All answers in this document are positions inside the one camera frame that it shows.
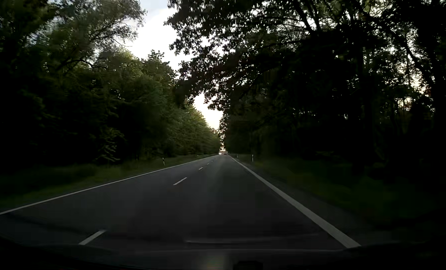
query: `grass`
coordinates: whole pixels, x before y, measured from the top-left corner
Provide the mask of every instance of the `grass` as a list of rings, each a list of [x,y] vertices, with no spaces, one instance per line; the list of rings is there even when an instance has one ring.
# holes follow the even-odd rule
[[[0,210],[50,199],[119,179],[213,156],[186,155],[154,160],[132,160],[117,166],[94,164],[39,167],[0,175]]]
[[[351,173],[351,163],[323,153],[318,160],[300,158],[255,158],[239,154],[238,159],[251,163],[286,182],[290,187],[308,191],[330,204],[350,210],[371,224],[385,227],[397,221],[411,220],[446,205],[446,193],[428,193],[403,177],[392,183]],[[435,179],[441,184],[446,176]]]

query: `windshield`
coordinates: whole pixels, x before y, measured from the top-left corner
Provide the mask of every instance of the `windshield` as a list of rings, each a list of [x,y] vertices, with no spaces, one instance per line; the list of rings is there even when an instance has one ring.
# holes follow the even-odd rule
[[[446,1],[0,0],[0,236],[83,257],[445,237]]]

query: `tree branch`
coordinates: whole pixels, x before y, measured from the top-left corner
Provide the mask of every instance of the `tree branch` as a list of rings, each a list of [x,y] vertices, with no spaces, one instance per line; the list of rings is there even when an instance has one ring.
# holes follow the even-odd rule
[[[90,62],[82,60],[82,59],[80,61],[85,63],[85,64],[88,64],[91,68],[103,68],[103,69],[106,69],[106,67],[104,67],[104,66],[95,66],[95,65],[91,64]]]
[[[70,52],[70,55],[69,55],[65,60],[63,60],[63,62],[61,62],[61,64],[58,65],[58,67],[55,69],[56,71],[62,69],[65,65],[68,64],[68,60],[71,59],[71,55],[72,55],[73,52],[76,50],[76,48],[77,48],[77,46],[73,47],[73,49],[72,49],[71,52]]]
[[[126,46],[126,45],[123,45],[123,44],[119,43],[116,39],[114,39],[114,38],[112,38],[112,37],[110,37],[110,39],[112,39],[114,42],[118,43],[120,46],[128,47],[128,46]]]
[[[272,46],[275,46],[275,45],[280,45],[281,46],[281,45],[287,45],[287,44],[294,44],[294,43],[298,43],[298,42],[302,42],[302,40],[299,39],[299,40],[292,40],[292,41],[281,42],[281,43],[271,43],[269,45],[259,47],[258,49],[261,50],[261,49],[269,48],[269,47],[272,47]]]
[[[300,20],[294,19],[294,18],[288,18],[288,17],[274,17],[274,16],[259,16],[256,17],[256,19],[281,19],[281,20],[292,20],[299,22]]]
[[[293,8],[296,10],[298,15],[300,15],[301,19],[304,22],[304,25],[308,28],[308,31],[310,32],[310,34],[313,34],[315,31],[313,31],[313,29],[311,29],[310,24],[308,23],[308,20],[307,20],[307,15],[301,8],[300,2],[298,2],[298,0],[293,0],[292,3],[293,3]]]
[[[322,0],[323,1],[323,3],[325,3],[325,6],[326,6],[326,8],[328,9],[328,12],[330,12],[331,13],[331,16],[333,17],[333,19],[335,20],[335,22],[336,22],[336,24],[338,25],[338,26],[340,26],[340,20],[338,20],[337,18],[336,18],[336,15],[335,15],[335,13],[333,12],[333,9],[330,7],[330,5],[328,4],[328,2],[326,1],[326,0]]]
[[[306,7],[308,8],[308,11],[310,12],[310,16],[313,19],[313,21],[316,24],[316,30],[320,32],[322,29],[320,28],[320,20],[318,18],[318,13],[315,8],[315,5],[313,4],[313,1],[304,0]]]
[[[294,24],[288,24],[288,23],[280,23],[283,26],[289,26],[289,27],[294,27],[294,28],[304,28],[303,26],[298,26],[298,25],[294,25]]]
[[[395,40],[397,40],[402,46],[404,46],[406,53],[410,55],[412,61],[414,62],[415,66],[421,71],[421,73],[423,74],[423,76],[425,77],[425,80],[430,84],[430,87],[433,87],[434,82],[431,79],[431,72],[429,72],[428,70],[426,70],[423,65],[421,64],[420,60],[413,54],[413,52],[410,50],[410,47],[408,46],[408,42],[407,40],[403,39],[401,36],[399,36],[398,34],[394,33],[393,30],[391,30],[388,26],[386,26],[384,23],[381,23],[378,18],[372,17],[370,16],[370,14],[368,14],[363,7],[355,0],[351,0],[352,4],[354,5],[354,7],[356,7],[358,9],[358,11],[367,17],[367,20],[370,20],[372,22],[374,22],[376,24],[376,26],[380,27],[381,29],[383,29],[387,34],[389,34],[390,36],[392,36]]]

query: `road shoulder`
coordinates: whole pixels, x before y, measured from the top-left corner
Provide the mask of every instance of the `road shoulder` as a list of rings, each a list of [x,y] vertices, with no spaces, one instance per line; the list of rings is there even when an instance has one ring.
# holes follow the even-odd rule
[[[292,188],[282,181],[282,179],[270,175],[265,170],[253,166],[252,164],[241,160],[238,160],[238,162],[248,167],[248,169],[251,169],[253,172],[310,209],[316,215],[335,226],[362,246],[393,243],[396,241],[390,231],[376,230],[363,218],[358,217],[354,213],[331,205],[312,193]]]

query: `asphalt road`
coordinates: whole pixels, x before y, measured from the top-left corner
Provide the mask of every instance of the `asphalt road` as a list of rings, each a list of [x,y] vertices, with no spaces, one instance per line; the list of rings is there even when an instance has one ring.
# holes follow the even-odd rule
[[[5,213],[0,235],[119,251],[344,248],[226,155]]]

